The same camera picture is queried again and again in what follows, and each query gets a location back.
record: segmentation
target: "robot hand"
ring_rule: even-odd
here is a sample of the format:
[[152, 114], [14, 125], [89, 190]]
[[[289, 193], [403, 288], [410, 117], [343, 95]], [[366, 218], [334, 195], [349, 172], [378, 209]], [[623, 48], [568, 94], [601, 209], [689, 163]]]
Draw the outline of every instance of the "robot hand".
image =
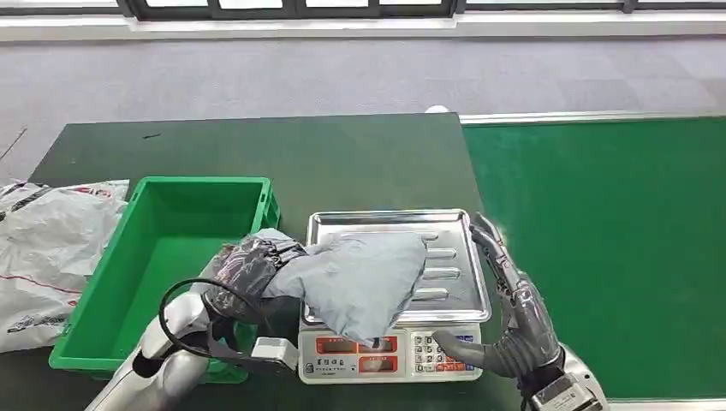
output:
[[[529, 276], [517, 269], [497, 227], [477, 213], [471, 231], [497, 280], [504, 335], [494, 344], [480, 345], [437, 331], [433, 337], [444, 353], [501, 377], [516, 378], [523, 407], [529, 404], [541, 411], [608, 409], [598, 381], [557, 341], [541, 295]], [[563, 398], [567, 406], [556, 408], [562, 406]]]

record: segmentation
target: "red digital display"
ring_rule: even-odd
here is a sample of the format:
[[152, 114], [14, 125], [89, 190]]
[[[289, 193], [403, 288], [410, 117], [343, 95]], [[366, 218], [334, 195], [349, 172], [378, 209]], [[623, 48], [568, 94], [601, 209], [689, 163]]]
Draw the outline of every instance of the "red digital display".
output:
[[395, 353], [398, 349], [398, 339], [396, 337], [382, 337], [378, 339], [376, 348], [358, 346], [359, 353]]
[[358, 369], [360, 372], [396, 372], [398, 357], [395, 355], [360, 357]]
[[320, 337], [315, 339], [318, 354], [355, 354], [358, 344], [342, 337]]

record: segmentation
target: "black cable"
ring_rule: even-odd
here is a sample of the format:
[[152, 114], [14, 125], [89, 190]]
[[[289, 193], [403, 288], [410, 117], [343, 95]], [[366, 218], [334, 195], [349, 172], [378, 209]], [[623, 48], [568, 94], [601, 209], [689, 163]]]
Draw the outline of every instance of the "black cable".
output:
[[158, 318], [159, 318], [159, 325], [161, 325], [161, 331], [164, 332], [167, 338], [169, 338], [169, 341], [171, 341], [172, 344], [176, 345], [177, 347], [188, 351], [192, 354], [198, 355], [200, 357], [204, 358], [213, 358], [208, 351], [204, 351], [203, 349], [192, 347], [191, 345], [183, 342], [180, 340], [177, 336], [171, 333], [171, 330], [169, 329], [169, 326], [166, 324], [166, 318], [164, 317], [164, 309], [166, 308], [166, 301], [169, 299], [169, 297], [177, 291], [179, 288], [192, 283], [207, 283], [211, 285], [215, 285], [217, 287], [220, 287], [224, 289], [225, 291], [230, 292], [234, 297], [242, 300], [247, 304], [252, 311], [254, 311], [264, 322], [265, 327], [269, 331], [272, 331], [272, 326], [270, 325], [270, 321], [267, 319], [267, 317], [262, 313], [262, 310], [259, 308], [257, 304], [253, 304], [247, 297], [244, 295], [239, 294], [237, 291], [232, 289], [229, 285], [222, 283], [217, 280], [213, 280], [211, 278], [189, 278], [186, 280], [181, 280], [179, 283], [176, 283], [171, 286], [170, 289], [164, 293], [164, 296], [161, 297], [161, 302], [159, 303], [159, 311], [158, 311]]

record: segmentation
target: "digital scale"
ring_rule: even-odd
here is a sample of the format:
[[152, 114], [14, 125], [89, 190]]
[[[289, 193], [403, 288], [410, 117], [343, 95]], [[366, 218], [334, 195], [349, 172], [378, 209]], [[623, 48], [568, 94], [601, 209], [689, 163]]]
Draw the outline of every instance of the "digital scale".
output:
[[319, 212], [310, 216], [307, 244], [333, 235], [393, 232], [414, 232], [426, 242], [423, 278], [408, 310], [369, 348], [336, 336], [303, 304], [298, 374], [305, 384], [433, 383], [481, 375], [480, 369], [446, 357], [431, 337], [447, 330], [481, 343], [479, 325], [491, 316], [465, 211]]

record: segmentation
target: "white plastic bag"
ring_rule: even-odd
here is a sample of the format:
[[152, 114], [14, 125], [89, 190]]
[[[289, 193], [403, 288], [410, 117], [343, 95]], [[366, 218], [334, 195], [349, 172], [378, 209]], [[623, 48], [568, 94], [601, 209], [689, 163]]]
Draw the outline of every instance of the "white plastic bag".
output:
[[56, 341], [123, 213], [127, 189], [128, 180], [0, 189], [0, 352]]

